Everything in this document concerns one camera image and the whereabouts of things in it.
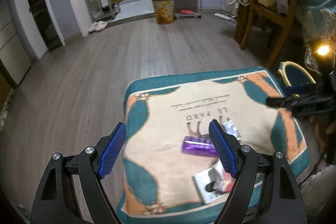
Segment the white cabinet drawers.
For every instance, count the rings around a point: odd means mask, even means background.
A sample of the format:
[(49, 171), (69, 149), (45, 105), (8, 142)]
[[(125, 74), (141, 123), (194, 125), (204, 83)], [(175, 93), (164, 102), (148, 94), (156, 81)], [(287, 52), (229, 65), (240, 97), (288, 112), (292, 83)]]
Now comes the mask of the white cabinet drawers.
[(21, 83), (31, 66), (31, 59), (15, 30), (7, 0), (1, 0), (1, 63), (15, 85)]

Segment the patterned teal orange cushion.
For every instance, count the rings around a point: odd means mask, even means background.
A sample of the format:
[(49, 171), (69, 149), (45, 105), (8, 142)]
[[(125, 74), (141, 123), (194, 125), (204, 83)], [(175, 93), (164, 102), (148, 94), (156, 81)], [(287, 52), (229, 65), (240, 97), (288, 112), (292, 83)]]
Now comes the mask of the patterned teal orange cushion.
[(202, 202), (193, 176), (214, 159), (182, 152), (187, 136), (207, 134), (209, 123), (233, 121), (243, 144), (258, 153), (280, 151), (295, 177), (310, 164), (305, 138), (290, 112), (266, 106), (281, 97), (265, 68), (161, 76), (132, 82), (125, 94), (126, 147), (122, 223), (211, 223), (226, 196)]

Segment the white printed booklet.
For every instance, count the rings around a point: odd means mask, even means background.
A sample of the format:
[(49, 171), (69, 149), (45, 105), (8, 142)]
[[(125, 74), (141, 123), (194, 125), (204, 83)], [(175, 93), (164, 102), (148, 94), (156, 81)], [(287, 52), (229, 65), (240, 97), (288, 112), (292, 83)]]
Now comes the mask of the white printed booklet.
[(215, 172), (213, 168), (209, 168), (193, 175), (193, 180), (202, 202), (206, 205), (218, 200), (219, 198), (225, 197), (228, 194), (218, 193), (214, 189)]

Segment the red floral paper bag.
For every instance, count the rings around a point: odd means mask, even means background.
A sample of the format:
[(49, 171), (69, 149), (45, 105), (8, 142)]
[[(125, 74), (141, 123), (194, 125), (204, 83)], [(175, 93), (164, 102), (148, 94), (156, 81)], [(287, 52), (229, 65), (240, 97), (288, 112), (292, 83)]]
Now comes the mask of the red floral paper bag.
[(221, 194), (229, 193), (234, 186), (235, 179), (224, 170), (220, 160), (213, 165), (213, 170), (215, 172), (214, 189)]

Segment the teal yellow-rimmed waste basket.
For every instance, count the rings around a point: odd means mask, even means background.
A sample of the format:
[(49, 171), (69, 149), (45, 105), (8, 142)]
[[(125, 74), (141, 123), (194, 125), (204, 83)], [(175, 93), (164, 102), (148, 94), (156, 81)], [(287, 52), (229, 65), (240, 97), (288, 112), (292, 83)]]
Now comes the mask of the teal yellow-rimmed waste basket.
[(307, 83), (316, 83), (314, 78), (309, 74), (309, 72), (302, 66), (291, 61), (281, 62), (278, 67), (277, 73), (281, 76), (281, 87), (283, 92), (283, 87), (285, 86), (295, 86), (303, 85)]

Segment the silver foil wrapper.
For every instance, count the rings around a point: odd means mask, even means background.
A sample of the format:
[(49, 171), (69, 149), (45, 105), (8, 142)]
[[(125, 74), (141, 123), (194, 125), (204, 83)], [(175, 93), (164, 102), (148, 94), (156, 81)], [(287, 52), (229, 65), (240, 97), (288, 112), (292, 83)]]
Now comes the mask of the silver foil wrapper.
[(226, 122), (223, 122), (222, 126), (225, 133), (234, 136), (238, 141), (242, 139), (240, 133), (238, 132), (232, 120), (229, 119)]

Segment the purple plastic bottle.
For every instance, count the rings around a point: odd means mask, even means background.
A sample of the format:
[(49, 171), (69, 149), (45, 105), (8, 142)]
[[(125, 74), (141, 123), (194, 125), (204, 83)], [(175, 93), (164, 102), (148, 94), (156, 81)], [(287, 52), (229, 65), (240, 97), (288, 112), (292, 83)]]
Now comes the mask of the purple plastic bottle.
[(210, 139), (185, 136), (181, 152), (188, 155), (217, 157), (216, 149)]

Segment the white slippers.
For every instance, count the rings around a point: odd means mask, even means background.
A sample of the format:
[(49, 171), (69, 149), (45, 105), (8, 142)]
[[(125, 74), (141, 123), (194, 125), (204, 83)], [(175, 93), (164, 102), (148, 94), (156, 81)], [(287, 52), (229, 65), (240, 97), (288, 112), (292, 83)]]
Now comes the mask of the white slippers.
[(94, 22), (92, 26), (88, 29), (89, 33), (100, 32), (107, 27), (108, 23), (104, 21)]

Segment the white power strip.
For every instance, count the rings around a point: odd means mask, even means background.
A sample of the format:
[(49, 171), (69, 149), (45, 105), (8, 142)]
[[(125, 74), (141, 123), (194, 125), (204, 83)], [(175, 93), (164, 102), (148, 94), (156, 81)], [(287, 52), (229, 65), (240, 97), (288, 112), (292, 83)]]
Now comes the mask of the white power strip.
[(217, 18), (220, 18), (220, 19), (224, 19), (226, 21), (232, 20), (232, 16), (230, 16), (230, 15), (223, 15), (223, 14), (220, 14), (220, 13), (214, 13), (214, 16), (216, 16)]

